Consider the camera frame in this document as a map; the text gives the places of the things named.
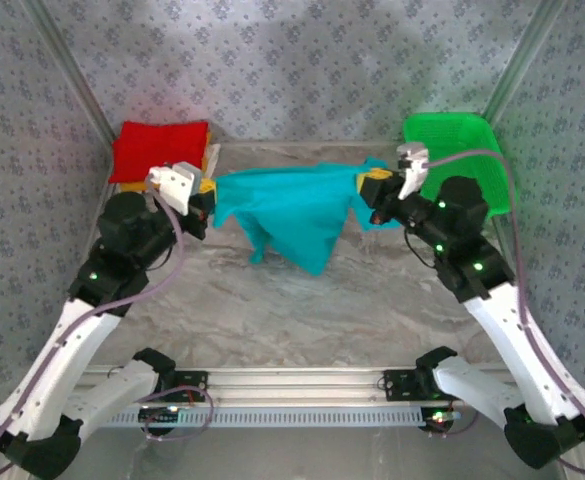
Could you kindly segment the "teal t-shirt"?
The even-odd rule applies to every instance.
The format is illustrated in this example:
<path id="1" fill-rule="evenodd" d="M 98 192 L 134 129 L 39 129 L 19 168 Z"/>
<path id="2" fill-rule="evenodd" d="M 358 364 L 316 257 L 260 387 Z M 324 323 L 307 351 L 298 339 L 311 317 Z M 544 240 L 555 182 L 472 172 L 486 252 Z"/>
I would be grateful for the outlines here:
<path id="1" fill-rule="evenodd" d="M 384 168 L 378 159 L 359 165 L 319 163 L 304 167 L 261 168 L 216 178 L 214 226 L 233 217 L 253 246 L 253 263 L 267 249 L 312 275 L 326 268 L 348 216 L 363 231 L 399 228 L 392 220 L 370 222 L 372 209 L 357 190 L 357 176 Z"/>

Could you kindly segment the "white object at edge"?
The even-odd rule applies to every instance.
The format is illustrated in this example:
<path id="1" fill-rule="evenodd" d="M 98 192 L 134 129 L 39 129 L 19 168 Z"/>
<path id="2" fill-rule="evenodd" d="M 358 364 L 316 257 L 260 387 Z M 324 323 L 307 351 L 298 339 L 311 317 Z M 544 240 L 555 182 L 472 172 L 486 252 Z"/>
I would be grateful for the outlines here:
<path id="1" fill-rule="evenodd" d="M 106 202 L 112 197 L 112 195 L 116 192 L 116 185 L 115 184 L 110 184 L 107 183 L 104 188 L 103 191 L 100 194 L 97 206 L 96 206 L 96 211 L 95 211 L 95 215 L 94 215 L 94 219 L 97 220 L 98 217 L 101 215 L 101 213 L 103 212 L 103 209 L 105 207 Z"/>

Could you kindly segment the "green plastic basket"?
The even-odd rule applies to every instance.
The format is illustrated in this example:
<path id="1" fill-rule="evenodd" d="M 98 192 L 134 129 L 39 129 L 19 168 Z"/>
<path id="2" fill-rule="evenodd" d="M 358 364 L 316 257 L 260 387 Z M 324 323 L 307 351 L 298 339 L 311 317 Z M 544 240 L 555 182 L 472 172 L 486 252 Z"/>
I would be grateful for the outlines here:
<path id="1" fill-rule="evenodd" d="M 432 162 L 466 151 L 501 152 L 489 123 L 473 113 L 417 113 L 404 121 L 403 134 L 407 142 L 424 144 Z M 508 174 L 503 162 L 485 155 L 430 169 L 421 195 L 428 200 L 437 200 L 444 181 L 455 176 L 476 180 L 489 205 L 490 218 L 511 212 Z"/>

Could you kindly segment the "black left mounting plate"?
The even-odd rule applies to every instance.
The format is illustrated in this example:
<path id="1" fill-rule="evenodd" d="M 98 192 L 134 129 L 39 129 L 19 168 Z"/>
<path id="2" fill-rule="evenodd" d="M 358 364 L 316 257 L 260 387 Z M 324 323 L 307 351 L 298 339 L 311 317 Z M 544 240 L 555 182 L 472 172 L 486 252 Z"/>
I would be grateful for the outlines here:
<path id="1" fill-rule="evenodd" d="M 154 392 L 159 393 L 183 385 L 206 390 L 208 377 L 208 372 L 203 370 L 172 370 L 159 376 Z M 160 400 L 176 403 L 203 403 L 205 398 L 198 391 L 179 391 L 162 396 Z"/>

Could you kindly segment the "black mounting plate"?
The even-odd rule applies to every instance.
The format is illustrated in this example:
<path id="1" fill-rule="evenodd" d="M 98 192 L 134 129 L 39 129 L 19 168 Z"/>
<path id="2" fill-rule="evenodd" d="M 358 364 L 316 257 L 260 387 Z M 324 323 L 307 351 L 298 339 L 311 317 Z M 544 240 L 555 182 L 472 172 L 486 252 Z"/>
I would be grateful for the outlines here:
<path id="1" fill-rule="evenodd" d="M 425 398 L 416 370 L 391 369 L 382 374 L 382 389 L 388 402 L 416 401 Z"/>
<path id="2" fill-rule="evenodd" d="M 208 372 L 203 370 L 172 370 L 159 376 L 154 392 L 159 393 L 183 385 L 206 390 L 208 377 Z M 179 391 L 162 396 L 160 400 L 176 403 L 203 403 L 205 398 L 198 391 Z"/>

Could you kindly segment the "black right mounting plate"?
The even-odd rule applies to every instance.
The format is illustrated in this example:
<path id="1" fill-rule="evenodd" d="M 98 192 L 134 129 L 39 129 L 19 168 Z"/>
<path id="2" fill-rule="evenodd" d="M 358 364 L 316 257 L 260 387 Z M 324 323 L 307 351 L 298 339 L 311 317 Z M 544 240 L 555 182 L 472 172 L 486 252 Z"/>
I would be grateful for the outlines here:
<path id="1" fill-rule="evenodd" d="M 416 370 L 391 369 L 382 374 L 382 389 L 388 402 L 416 401 L 425 398 Z"/>

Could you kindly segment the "left controller board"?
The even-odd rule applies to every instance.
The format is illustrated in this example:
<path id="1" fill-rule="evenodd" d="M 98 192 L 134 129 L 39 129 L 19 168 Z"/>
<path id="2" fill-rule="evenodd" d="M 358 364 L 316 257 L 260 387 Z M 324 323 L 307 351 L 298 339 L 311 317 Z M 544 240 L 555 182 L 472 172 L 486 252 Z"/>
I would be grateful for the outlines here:
<path id="1" fill-rule="evenodd" d="M 137 414 L 137 421 L 142 430 L 156 437 L 164 437 L 174 430 L 178 420 L 176 407 L 141 408 Z"/>

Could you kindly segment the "right controller board with LED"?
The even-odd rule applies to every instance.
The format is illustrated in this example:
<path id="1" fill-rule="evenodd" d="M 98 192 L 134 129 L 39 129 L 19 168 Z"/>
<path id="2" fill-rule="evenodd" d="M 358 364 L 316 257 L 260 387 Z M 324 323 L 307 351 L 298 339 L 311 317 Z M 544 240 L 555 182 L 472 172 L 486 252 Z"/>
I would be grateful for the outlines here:
<path id="1" fill-rule="evenodd" d="M 456 420 L 461 419 L 461 414 L 454 409 L 424 407 L 421 409 L 424 424 L 420 430 L 428 434 L 447 435 Z"/>

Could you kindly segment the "aluminium table edge rail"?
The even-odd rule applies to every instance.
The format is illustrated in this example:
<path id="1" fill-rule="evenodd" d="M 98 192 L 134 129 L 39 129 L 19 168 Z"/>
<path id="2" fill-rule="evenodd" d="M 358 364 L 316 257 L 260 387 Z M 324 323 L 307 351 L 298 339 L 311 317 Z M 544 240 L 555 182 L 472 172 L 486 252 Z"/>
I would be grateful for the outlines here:
<path id="1" fill-rule="evenodd" d="M 501 252 L 514 274 L 514 282 L 518 283 L 522 269 L 518 226 L 510 214 L 495 216 L 492 223 L 496 230 Z"/>

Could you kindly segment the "aluminium frame post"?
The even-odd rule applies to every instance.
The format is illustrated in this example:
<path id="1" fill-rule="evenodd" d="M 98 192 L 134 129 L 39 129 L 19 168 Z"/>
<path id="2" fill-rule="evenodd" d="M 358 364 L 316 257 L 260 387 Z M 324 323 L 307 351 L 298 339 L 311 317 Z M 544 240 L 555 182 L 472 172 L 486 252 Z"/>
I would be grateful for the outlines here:
<path id="1" fill-rule="evenodd" d="M 483 110 L 482 117 L 491 127 L 498 124 L 567 3 L 568 0 L 539 0 Z"/>
<path id="2" fill-rule="evenodd" d="M 100 140 L 111 151 L 112 143 L 115 140 L 114 130 L 88 84 L 87 77 L 75 60 L 57 22 L 50 14 L 43 0 L 18 1 L 41 36 L 43 43 L 52 55 L 66 83 L 96 130 Z"/>

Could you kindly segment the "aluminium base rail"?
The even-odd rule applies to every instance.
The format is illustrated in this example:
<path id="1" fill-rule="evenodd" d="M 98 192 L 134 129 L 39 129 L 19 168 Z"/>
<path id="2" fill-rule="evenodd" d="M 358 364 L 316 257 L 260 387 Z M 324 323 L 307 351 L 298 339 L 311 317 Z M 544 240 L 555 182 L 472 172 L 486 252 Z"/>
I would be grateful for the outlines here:
<path id="1" fill-rule="evenodd" d="M 414 367 L 179 367 L 207 371 L 207 391 L 223 405 L 368 404 L 385 399 L 385 370 Z"/>

